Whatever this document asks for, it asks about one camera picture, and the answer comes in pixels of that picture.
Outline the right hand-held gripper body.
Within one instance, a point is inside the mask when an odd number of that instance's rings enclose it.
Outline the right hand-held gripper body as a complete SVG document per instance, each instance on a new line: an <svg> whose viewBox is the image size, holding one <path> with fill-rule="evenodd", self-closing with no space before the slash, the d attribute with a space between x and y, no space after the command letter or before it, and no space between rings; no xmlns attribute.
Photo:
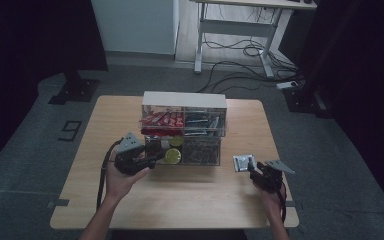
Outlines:
<svg viewBox="0 0 384 240"><path fill-rule="evenodd" d="M268 193L275 193L281 189L284 173L295 173L294 170L280 160L270 160L263 164L265 166L265 172L261 172L257 168L256 163L255 172L250 173L250 179Z"/></svg>

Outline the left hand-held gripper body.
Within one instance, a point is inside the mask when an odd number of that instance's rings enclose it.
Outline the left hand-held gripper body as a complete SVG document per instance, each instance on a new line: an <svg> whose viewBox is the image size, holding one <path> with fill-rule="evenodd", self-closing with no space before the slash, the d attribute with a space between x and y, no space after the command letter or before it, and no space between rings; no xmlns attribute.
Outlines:
<svg viewBox="0 0 384 240"><path fill-rule="evenodd" d="M133 176L147 167L147 162L140 158L145 146L129 132L116 148L115 167L123 174Z"/></svg>

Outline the silver foil packet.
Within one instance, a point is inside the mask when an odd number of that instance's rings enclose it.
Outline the silver foil packet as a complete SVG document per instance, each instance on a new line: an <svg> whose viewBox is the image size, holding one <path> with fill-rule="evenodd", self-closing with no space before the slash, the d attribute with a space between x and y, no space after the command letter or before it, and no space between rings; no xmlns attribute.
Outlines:
<svg viewBox="0 0 384 240"><path fill-rule="evenodd" d="M248 165L256 166L255 158L253 155L236 155L233 157L234 169L236 172L246 172Z"/></svg>

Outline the clear drawer with yellow cups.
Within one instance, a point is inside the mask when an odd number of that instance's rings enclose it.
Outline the clear drawer with yellow cups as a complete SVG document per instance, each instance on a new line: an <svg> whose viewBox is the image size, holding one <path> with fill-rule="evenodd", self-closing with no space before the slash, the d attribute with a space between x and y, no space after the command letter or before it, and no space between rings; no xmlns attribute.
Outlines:
<svg viewBox="0 0 384 240"><path fill-rule="evenodd" d="M160 155L158 164L218 166L221 139L217 137L145 136L146 156Z"/></svg>

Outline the person's left hand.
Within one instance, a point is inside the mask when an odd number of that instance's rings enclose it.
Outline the person's left hand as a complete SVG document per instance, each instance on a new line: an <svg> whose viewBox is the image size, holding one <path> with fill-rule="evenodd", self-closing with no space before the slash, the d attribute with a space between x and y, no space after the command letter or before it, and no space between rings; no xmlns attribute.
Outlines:
<svg viewBox="0 0 384 240"><path fill-rule="evenodd" d="M103 200L105 205L115 205L130 192L133 185L144 178L149 172L149 168L144 168L133 176L122 174L115 167L115 151L112 151L110 160L106 168L106 193Z"/></svg>

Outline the person's right hand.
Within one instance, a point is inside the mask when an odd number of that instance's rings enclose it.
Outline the person's right hand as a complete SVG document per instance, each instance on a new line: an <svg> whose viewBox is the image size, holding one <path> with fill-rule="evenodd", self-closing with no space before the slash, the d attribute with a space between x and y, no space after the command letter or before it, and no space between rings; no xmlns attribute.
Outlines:
<svg viewBox="0 0 384 240"><path fill-rule="evenodd" d="M281 219L282 203L276 193L268 193L262 190L257 184L254 184L259 192L261 203L268 219Z"/></svg>

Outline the clear drawer with red packets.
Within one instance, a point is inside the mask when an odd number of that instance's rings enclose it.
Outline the clear drawer with red packets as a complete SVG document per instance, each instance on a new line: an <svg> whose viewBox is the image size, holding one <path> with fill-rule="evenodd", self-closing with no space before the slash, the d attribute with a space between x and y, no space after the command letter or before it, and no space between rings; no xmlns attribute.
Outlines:
<svg viewBox="0 0 384 240"><path fill-rule="evenodd" d="M144 106L139 126L143 135L224 137L226 108Z"/></svg>

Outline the row of dark packets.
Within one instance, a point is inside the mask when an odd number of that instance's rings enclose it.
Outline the row of dark packets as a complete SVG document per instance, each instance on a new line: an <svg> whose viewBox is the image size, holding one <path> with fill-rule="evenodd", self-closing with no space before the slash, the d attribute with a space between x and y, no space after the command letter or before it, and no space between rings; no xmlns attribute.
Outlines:
<svg viewBox="0 0 384 240"><path fill-rule="evenodd" d="M184 133L186 136L221 137L221 117L218 114L190 113L186 115Z"/></svg>

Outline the clear plastic drawer organizer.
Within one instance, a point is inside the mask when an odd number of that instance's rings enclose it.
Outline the clear plastic drawer organizer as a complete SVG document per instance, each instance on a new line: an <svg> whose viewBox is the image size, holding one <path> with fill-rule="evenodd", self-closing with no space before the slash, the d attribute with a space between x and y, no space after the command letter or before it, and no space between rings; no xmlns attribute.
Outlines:
<svg viewBox="0 0 384 240"><path fill-rule="evenodd" d="M227 100L223 94L145 91L142 100L142 109L144 106L182 106L227 109Z"/></svg>

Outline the black metal stand foot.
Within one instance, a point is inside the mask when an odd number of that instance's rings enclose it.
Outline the black metal stand foot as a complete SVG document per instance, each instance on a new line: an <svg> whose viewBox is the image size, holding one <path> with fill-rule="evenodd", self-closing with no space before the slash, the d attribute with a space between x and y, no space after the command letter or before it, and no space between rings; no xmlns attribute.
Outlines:
<svg viewBox="0 0 384 240"><path fill-rule="evenodd" d="M283 95L290 112L314 114L324 119L333 118L332 97L323 88L316 88L311 93L298 88L285 89Z"/></svg>

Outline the white power strip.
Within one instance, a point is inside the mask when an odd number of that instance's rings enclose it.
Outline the white power strip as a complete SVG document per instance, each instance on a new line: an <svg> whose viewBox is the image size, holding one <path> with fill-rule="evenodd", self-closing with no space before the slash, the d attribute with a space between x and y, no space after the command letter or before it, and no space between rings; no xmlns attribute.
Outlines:
<svg viewBox="0 0 384 240"><path fill-rule="evenodd" d="M296 81L288 81L276 84L276 89L278 90L289 89L294 87L298 87L298 83Z"/></svg>

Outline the black stand base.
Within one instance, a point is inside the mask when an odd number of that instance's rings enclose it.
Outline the black stand base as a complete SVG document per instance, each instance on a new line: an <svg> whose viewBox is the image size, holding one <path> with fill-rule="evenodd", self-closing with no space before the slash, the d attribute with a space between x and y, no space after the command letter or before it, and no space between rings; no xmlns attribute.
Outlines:
<svg viewBox="0 0 384 240"><path fill-rule="evenodd" d="M97 79L83 79L76 70L63 73L66 82L57 95L49 100L49 104L64 105L67 101L90 102L99 86Z"/></svg>

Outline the white cabinet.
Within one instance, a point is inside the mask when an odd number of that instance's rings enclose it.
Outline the white cabinet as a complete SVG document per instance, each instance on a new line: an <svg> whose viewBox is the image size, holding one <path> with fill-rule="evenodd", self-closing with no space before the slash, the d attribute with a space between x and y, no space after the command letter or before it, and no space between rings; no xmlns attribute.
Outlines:
<svg viewBox="0 0 384 240"><path fill-rule="evenodd" d="M107 52L174 55L179 0L91 0Z"/></svg>

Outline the black curtain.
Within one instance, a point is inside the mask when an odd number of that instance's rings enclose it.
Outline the black curtain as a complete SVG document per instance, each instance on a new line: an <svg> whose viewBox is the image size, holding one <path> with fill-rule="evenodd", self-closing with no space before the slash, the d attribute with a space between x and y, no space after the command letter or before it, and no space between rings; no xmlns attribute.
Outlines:
<svg viewBox="0 0 384 240"><path fill-rule="evenodd" d="M107 69L91 0L0 0L0 151L30 111L40 81Z"/></svg>
<svg viewBox="0 0 384 240"><path fill-rule="evenodd" d="M384 0L314 0L295 10L280 43L304 83L332 97L333 119L384 192Z"/></svg>

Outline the white frame desk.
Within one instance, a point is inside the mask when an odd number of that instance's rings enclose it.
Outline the white frame desk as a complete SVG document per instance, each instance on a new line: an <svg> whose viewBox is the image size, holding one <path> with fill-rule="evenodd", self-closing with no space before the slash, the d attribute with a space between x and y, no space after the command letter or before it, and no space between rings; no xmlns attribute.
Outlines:
<svg viewBox="0 0 384 240"><path fill-rule="evenodd" d="M202 45L205 33L262 37L266 39L264 48L259 52L260 61L268 78L274 74L270 66L269 50L272 45L281 14L284 10L315 10L314 0L191 0L201 6L198 17L198 42L195 51L194 73L202 71ZM250 23L227 20L213 20L205 17L208 4L250 6L271 8L275 10L274 19L270 23Z"/></svg>

